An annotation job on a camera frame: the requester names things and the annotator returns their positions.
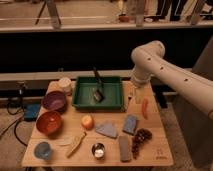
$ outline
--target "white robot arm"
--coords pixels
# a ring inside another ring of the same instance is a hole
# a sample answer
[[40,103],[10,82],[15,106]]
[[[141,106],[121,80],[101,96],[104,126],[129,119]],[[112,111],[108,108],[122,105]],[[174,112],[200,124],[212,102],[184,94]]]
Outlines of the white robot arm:
[[135,63],[132,83],[140,87],[150,81],[153,74],[213,119],[213,82],[166,62],[162,59],[164,54],[165,47],[160,41],[135,48],[132,51]]

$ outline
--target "carrot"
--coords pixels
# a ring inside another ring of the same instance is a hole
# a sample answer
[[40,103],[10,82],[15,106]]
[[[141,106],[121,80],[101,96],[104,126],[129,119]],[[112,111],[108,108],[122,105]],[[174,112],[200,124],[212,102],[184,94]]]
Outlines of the carrot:
[[142,101],[142,105],[141,105],[141,112],[142,112],[142,116],[144,117],[144,119],[148,119],[148,115],[147,115],[147,106],[148,106],[148,99],[144,98]]

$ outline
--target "white cup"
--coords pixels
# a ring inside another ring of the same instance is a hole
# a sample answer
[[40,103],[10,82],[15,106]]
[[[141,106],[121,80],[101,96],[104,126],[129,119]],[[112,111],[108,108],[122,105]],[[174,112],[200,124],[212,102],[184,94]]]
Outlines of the white cup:
[[72,94],[72,84],[71,79],[68,77],[63,77],[58,81],[59,87],[63,90],[66,95]]

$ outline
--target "brown bowl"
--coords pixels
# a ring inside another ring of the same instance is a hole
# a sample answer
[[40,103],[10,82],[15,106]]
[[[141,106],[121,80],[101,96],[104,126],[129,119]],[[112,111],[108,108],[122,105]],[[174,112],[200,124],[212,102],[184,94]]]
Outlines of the brown bowl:
[[57,111],[45,112],[36,121],[36,128],[45,135],[56,132],[61,125],[61,114]]
[[126,14],[120,14],[118,16],[118,19],[120,22],[129,22],[130,21],[130,17],[127,16]]
[[52,91],[42,100],[42,106],[47,110],[63,112],[66,109],[66,95],[61,91]]

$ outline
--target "green plastic tray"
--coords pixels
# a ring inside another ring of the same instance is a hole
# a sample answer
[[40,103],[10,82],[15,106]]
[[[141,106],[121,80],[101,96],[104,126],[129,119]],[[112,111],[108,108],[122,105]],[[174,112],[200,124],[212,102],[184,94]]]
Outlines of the green plastic tray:
[[118,76],[101,77],[104,99],[97,102],[93,97],[94,88],[98,87],[95,77],[78,77],[72,98],[72,105],[79,110],[120,110],[124,106],[121,78]]

